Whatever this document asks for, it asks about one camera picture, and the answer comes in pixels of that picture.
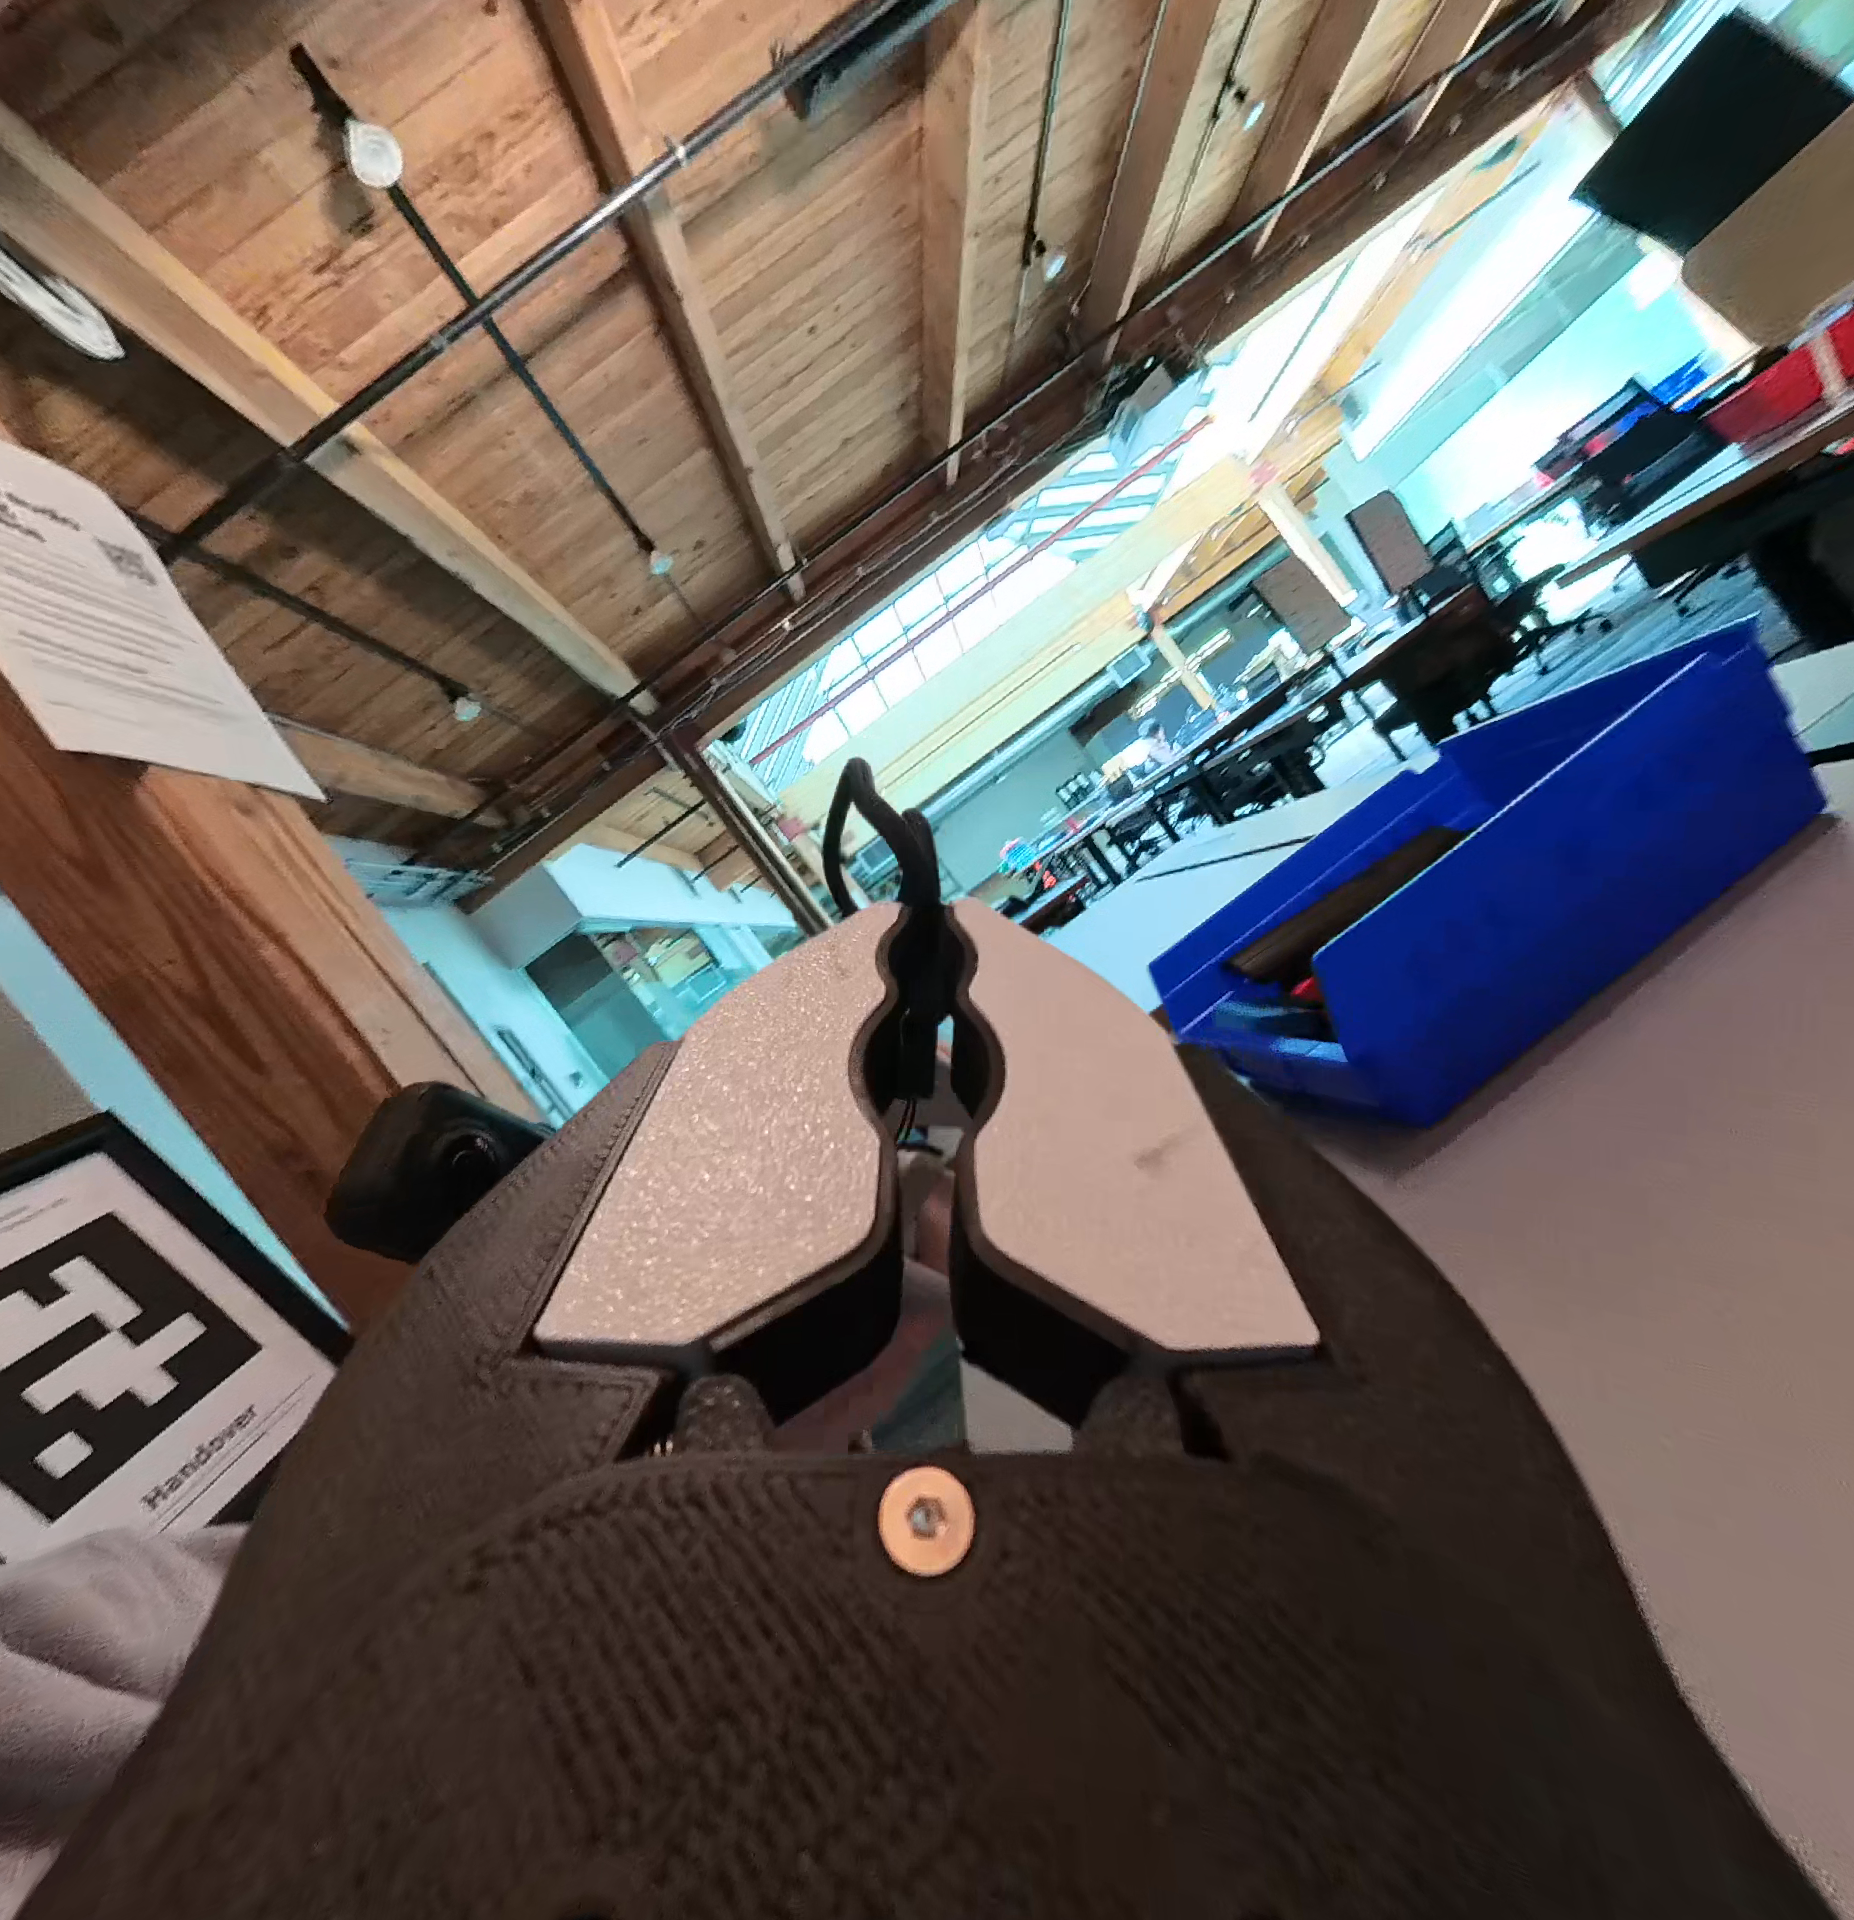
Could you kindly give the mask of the grey desk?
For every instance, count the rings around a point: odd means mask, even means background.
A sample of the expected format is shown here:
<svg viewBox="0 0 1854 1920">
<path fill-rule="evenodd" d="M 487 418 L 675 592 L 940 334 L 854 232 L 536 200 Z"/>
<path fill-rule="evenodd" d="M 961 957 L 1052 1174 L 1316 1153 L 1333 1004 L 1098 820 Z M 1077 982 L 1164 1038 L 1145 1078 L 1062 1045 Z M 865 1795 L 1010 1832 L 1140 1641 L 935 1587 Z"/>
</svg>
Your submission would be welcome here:
<svg viewBox="0 0 1854 1920">
<path fill-rule="evenodd" d="M 1854 1915 L 1854 757 L 1828 811 L 1416 1138 L 1260 1110 L 1341 1168 L 1304 1226 L 1444 1255 L 1573 1462 L 1640 1662 L 1789 1877 Z"/>
</svg>

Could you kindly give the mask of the blue plastic bin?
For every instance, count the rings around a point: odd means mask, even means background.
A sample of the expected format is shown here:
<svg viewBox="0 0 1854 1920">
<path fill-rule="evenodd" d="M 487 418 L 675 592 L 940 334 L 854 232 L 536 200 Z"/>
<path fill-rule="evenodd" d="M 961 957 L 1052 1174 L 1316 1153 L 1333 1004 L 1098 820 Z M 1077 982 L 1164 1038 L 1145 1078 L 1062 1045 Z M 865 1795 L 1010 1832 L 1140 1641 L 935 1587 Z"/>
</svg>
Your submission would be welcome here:
<svg viewBox="0 0 1854 1920">
<path fill-rule="evenodd" d="M 1181 1044 L 1430 1125 L 1826 810 L 1756 618 L 1452 735 L 1151 961 Z"/>
</svg>

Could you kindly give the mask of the red plastic bin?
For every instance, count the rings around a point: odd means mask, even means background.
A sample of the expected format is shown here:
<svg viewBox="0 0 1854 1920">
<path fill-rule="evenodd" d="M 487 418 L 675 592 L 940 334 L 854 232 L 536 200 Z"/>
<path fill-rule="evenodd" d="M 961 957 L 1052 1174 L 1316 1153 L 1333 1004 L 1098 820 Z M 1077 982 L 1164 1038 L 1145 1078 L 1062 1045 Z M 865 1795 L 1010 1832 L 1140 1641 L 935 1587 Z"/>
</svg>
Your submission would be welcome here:
<svg viewBox="0 0 1854 1920">
<path fill-rule="evenodd" d="M 1750 446 L 1854 391 L 1854 306 L 1806 343 L 1789 348 L 1701 418 L 1724 443 Z"/>
</svg>

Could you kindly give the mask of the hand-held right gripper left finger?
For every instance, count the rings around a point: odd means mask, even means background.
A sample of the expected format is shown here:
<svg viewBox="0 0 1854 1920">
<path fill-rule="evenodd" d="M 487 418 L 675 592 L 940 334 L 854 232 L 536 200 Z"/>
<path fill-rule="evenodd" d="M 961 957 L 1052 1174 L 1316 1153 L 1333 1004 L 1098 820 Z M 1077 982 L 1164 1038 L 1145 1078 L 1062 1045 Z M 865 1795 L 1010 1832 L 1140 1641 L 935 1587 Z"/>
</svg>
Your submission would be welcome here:
<svg viewBox="0 0 1854 1920">
<path fill-rule="evenodd" d="M 724 995 L 675 1045 L 533 1325 L 556 1360 L 746 1380 L 789 1421 L 900 1319 L 892 1133 L 870 1042 L 899 1008 L 883 904 Z"/>
</svg>

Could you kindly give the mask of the ceiling projector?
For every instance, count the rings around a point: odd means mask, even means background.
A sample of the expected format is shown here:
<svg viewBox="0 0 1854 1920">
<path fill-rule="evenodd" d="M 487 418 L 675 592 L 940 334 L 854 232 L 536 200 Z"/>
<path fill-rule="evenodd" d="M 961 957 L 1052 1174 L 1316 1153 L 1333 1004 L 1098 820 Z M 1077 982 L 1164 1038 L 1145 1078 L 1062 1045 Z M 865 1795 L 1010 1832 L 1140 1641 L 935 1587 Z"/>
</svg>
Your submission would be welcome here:
<svg viewBox="0 0 1854 1920">
<path fill-rule="evenodd" d="M 1134 355 L 1106 372 L 1097 395 L 1097 419 L 1111 439 L 1133 439 L 1160 408 L 1198 395 L 1208 359 L 1191 348 L 1162 348 Z"/>
</svg>

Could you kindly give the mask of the round white ceiling fixture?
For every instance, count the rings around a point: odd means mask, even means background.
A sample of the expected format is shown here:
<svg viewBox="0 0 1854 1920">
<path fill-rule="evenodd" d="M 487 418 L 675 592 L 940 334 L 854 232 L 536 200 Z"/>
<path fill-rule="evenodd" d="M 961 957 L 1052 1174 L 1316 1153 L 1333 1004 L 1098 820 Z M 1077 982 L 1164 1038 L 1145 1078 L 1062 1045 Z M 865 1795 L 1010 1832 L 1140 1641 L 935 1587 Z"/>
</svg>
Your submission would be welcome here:
<svg viewBox="0 0 1854 1920">
<path fill-rule="evenodd" d="M 124 339 L 99 302 L 74 282 L 51 272 L 3 227 L 0 298 L 92 362 L 118 363 L 127 358 Z"/>
</svg>

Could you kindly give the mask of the person's left forearm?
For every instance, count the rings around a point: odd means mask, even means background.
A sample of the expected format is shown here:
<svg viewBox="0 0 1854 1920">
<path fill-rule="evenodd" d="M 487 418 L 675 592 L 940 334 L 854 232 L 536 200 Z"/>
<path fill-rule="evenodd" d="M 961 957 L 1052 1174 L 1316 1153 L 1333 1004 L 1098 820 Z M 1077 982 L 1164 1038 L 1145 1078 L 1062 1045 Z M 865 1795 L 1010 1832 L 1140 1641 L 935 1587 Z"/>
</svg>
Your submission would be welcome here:
<svg viewBox="0 0 1854 1920">
<path fill-rule="evenodd" d="M 0 1564 L 0 1918 L 166 1706 L 247 1533 L 106 1527 Z"/>
</svg>

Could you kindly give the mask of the white paper notice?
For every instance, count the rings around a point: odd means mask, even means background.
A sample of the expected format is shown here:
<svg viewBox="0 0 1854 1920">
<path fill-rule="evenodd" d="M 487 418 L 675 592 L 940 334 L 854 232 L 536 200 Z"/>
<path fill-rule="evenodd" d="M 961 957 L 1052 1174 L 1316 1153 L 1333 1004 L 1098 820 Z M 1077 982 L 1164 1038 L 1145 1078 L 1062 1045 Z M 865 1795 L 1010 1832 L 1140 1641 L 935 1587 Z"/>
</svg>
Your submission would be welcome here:
<svg viewBox="0 0 1854 1920">
<path fill-rule="evenodd" d="M 127 514 L 4 437 L 0 672 L 60 751 L 324 799 Z"/>
</svg>

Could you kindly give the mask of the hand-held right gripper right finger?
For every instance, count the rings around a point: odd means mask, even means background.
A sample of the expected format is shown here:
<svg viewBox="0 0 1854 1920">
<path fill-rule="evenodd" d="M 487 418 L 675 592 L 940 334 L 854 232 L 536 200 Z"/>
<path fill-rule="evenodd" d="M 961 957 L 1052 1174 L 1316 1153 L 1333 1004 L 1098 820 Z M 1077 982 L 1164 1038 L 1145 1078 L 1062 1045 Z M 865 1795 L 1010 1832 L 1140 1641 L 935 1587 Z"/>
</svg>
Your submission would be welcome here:
<svg viewBox="0 0 1854 1920">
<path fill-rule="evenodd" d="M 1323 1331 L 1170 1033 L 977 902 L 961 950 L 962 1356 L 1080 1427 L 1123 1377 L 1309 1361 Z"/>
</svg>

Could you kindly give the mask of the document stand with black sheet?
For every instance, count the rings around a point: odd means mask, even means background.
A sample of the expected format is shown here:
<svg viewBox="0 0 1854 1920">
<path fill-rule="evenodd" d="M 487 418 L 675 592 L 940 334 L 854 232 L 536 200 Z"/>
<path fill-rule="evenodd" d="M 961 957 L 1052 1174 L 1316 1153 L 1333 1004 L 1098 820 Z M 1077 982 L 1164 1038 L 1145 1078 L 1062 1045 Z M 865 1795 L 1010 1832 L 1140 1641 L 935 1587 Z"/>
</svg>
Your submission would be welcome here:
<svg viewBox="0 0 1854 1920">
<path fill-rule="evenodd" d="M 1854 304 L 1854 90 L 1746 11 L 1722 14 L 1573 200 L 1673 256 L 1756 348 Z"/>
</svg>

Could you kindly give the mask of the framed marker sign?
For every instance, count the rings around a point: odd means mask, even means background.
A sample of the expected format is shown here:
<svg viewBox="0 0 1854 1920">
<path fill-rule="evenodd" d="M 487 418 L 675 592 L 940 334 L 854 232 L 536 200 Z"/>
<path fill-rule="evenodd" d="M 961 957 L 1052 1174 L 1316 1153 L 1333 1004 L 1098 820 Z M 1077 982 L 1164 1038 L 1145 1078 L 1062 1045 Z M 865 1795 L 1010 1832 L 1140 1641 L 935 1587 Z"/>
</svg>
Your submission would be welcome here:
<svg viewBox="0 0 1854 1920">
<path fill-rule="evenodd" d="M 0 1566 L 249 1521 L 354 1344 L 116 1115 L 0 1153 Z"/>
</svg>

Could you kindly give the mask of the wooden post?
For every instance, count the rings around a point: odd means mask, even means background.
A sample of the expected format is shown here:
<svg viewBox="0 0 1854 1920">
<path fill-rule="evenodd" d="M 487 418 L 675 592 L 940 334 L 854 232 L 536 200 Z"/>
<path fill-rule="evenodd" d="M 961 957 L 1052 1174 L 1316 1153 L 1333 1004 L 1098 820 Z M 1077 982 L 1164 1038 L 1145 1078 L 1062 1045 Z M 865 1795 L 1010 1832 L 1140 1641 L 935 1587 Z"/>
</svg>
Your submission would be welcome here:
<svg viewBox="0 0 1854 1920">
<path fill-rule="evenodd" d="M 3 672 L 0 892 L 357 1329 L 410 1273 L 324 1220 L 376 1107 L 530 1112 L 301 797 L 59 749 Z"/>
</svg>

